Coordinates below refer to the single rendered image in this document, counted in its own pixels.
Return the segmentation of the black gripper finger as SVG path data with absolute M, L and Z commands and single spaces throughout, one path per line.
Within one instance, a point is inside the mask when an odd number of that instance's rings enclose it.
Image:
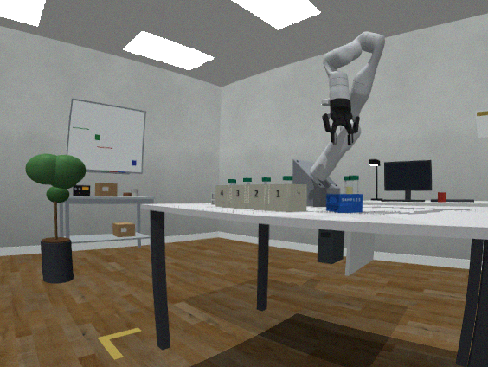
M 337 143 L 337 134 L 336 134 L 336 129 L 337 129 L 337 126 L 338 126 L 338 123 L 339 123 L 339 120 L 341 119 L 341 114 L 339 113 L 337 115 L 337 119 L 336 119 L 336 122 L 332 123 L 332 126 L 330 126 L 330 122 L 329 122 L 329 119 L 331 117 L 331 114 L 327 114 L 325 113 L 322 118 L 323 118 L 323 122 L 324 122 L 324 128 L 327 132 L 330 132 L 331 133 L 331 142 L 332 144 L 336 144 Z
M 348 145 L 352 145 L 353 144 L 353 134 L 358 132 L 358 127 L 359 127 L 359 117 L 355 117 L 355 116 L 352 116 L 352 122 L 353 123 L 353 129 L 352 129 L 352 125 L 350 123 L 350 119 L 349 119 L 349 116 L 347 114 L 344 115 L 345 117 L 345 120 L 347 122 L 347 125 L 345 126 L 345 129 L 347 131 L 347 133 L 349 134 L 348 135 Z M 349 128 L 349 129 L 348 129 Z

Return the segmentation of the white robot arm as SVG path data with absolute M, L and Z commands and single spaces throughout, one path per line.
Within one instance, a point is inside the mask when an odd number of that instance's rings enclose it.
M 353 42 L 326 53 L 323 64 L 329 77 L 330 98 L 322 100 L 322 105 L 330 106 L 330 101 L 333 99 L 348 99 L 351 103 L 352 116 L 359 116 L 369 98 L 384 44 L 384 35 L 363 32 Z M 343 71 L 337 71 L 337 69 L 358 58 L 362 50 L 372 53 L 372 56 L 368 64 L 356 74 L 351 90 L 349 90 L 347 74 Z M 344 153 L 356 143 L 361 134 L 361 127 L 359 126 L 358 132 L 353 134 L 352 145 L 348 145 L 349 134 L 344 126 L 340 126 L 340 131 L 337 135 L 337 143 L 334 145 L 330 142 L 310 169 L 312 175 L 321 181 L 327 179 Z

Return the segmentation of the beige bucket adapter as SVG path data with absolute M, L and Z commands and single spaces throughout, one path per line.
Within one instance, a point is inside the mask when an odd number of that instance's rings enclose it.
M 231 185 L 230 208 L 247 209 L 248 185 Z
M 268 184 L 249 184 L 247 209 L 268 210 Z
M 307 184 L 269 184 L 268 211 L 306 211 Z
M 215 186 L 215 206 L 230 208 L 230 190 L 231 185 Z

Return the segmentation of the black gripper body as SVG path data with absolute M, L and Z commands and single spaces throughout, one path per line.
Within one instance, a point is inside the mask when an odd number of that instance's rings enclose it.
M 345 120 L 344 115 L 347 114 L 349 116 L 349 119 L 352 119 L 352 114 L 351 114 L 351 105 L 350 105 L 350 100 L 348 99 L 333 99 L 330 101 L 330 108 L 331 108 L 331 119 L 335 123 L 337 119 L 337 115 L 340 113 L 341 114 L 341 119 L 339 120 L 338 125 L 340 126 L 346 126 L 347 122 Z

